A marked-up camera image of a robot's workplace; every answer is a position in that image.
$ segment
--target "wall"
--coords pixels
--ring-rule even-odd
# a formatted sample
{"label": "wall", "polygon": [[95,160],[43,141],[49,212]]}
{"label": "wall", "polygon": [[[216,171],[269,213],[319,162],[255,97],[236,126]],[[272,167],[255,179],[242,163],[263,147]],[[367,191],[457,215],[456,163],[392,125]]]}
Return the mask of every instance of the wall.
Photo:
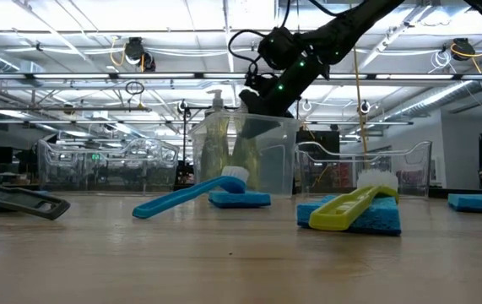
{"label": "wall", "polygon": [[442,112],[447,187],[479,189],[479,135],[482,106],[459,114]]}
{"label": "wall", "polygon": [[[445,166],[443,164],[443,135],[441,131],[441,112],[430,113],[426,118],[411,120],[411,126],[392,126],[385,130],[381,138],[369,138],[368,150],[391,146],[392,150],[411,149],[422,141],[432,142],[432,159],[436,160],[437,181],[446,186]],[[342,153],[361,153],[362,144],[347,144],[341,147]]]}
{"label": "wall", "polygon": [[9,130],[0,130],[0,146],[29,149],[38,139],[49,133],[40,129],[24,129],[20,125],[9,125]]}

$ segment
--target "yellow brush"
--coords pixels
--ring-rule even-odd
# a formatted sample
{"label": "yellow brush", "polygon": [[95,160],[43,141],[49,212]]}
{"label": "yellow brush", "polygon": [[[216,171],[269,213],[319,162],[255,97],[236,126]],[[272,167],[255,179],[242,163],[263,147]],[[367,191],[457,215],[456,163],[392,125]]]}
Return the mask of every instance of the yellow brush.
{"label": "yellow brush", "polygon": [[357,181],[357,190],[342,194],[316,209],[310,215],[309,225],[324,231],[348,230],[379,193],[393,196],[398,203],[397,177],[390,171],[363,171]]}

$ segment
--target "plastic tub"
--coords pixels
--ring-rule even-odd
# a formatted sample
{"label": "plastic tub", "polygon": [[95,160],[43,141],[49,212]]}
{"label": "plastic tub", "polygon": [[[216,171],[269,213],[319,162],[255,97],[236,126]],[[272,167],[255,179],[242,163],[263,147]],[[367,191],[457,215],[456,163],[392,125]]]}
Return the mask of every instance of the plastic tub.
{"label": "plastic tub", "polygon": [[170,191],[179,148],[134,139],[123,149],[85,149],[38,142],[41,189],[51,191]]}
{"label": "plastic tub", "polygon": [[225,166],[250,172],[248,190],[288,198],[293,187],[296,133],[292,118],[218,112],[190,130],[196,182],[221,175]]}
{"label": "plastic tub", "polygon": [[305,195],[347,193],[356,188],[359,172],[378,169],[398,177],[399,194],[428,197],[431,149],[432,142],[421,142],[410,150],[336,154],[316,142],[298,143],[296,173]]}

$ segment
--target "wooden table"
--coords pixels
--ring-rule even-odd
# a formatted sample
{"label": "wooden table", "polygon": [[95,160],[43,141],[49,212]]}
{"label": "wooden table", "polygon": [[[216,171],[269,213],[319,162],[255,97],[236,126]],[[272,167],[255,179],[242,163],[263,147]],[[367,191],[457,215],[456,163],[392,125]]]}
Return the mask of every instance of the wooden table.
{"label": "wooden table", "polygon": [[0,304],[482,303],[482,214],[405,199],[401,237],[311,231],[295,200],[149,220],[149,198],[65,196],[48,221],[0,214]]}

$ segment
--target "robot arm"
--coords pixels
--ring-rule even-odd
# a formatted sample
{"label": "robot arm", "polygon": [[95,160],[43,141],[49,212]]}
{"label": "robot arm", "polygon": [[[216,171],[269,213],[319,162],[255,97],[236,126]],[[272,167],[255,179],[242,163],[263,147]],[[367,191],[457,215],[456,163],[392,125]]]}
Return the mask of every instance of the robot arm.
{"label": "robot arm", "polygon": [[[365,32],[402,2],[365,0],[317,30],[304,34],[291,34],[284,27],[274,28],[260,42],[257,51],[269,67],[285,71],[280,78],[270,79],[248,73],[246,85],[259,93],[243,90],[239,94],[248,111],[283,117],[318,75],[328,79],[329,65],[342,61]],[[482,14],[482,0],[465,2]]]}

